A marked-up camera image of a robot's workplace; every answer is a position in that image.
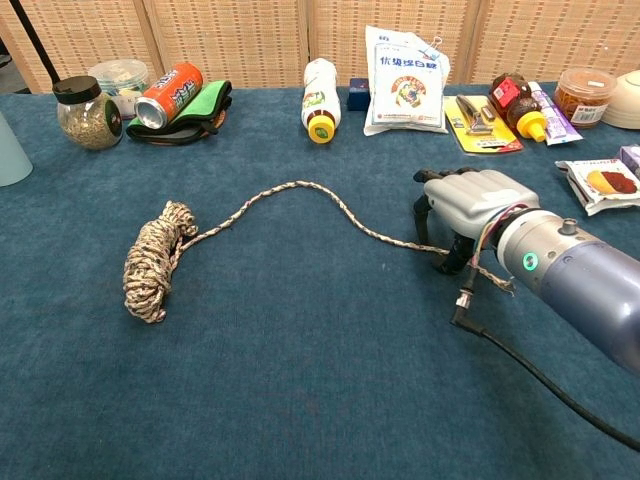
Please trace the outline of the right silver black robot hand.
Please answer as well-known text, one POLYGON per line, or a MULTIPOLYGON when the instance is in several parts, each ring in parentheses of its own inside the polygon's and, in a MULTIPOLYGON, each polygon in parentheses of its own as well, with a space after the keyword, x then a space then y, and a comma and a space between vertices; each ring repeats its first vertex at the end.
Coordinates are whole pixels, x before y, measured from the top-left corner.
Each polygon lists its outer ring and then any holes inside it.
POLYGON ((494 217, 513 205, 539 206, 538 195, 497 170, 463 167, 436 172, 417 171, 413 179, 423 185, 414 202, 414 222, 421 244, 428 241, 427 218, 437 213, 454 232, 449 253, 436 269, 447 275, 461 272, 472 258, 481 231, 494 217))

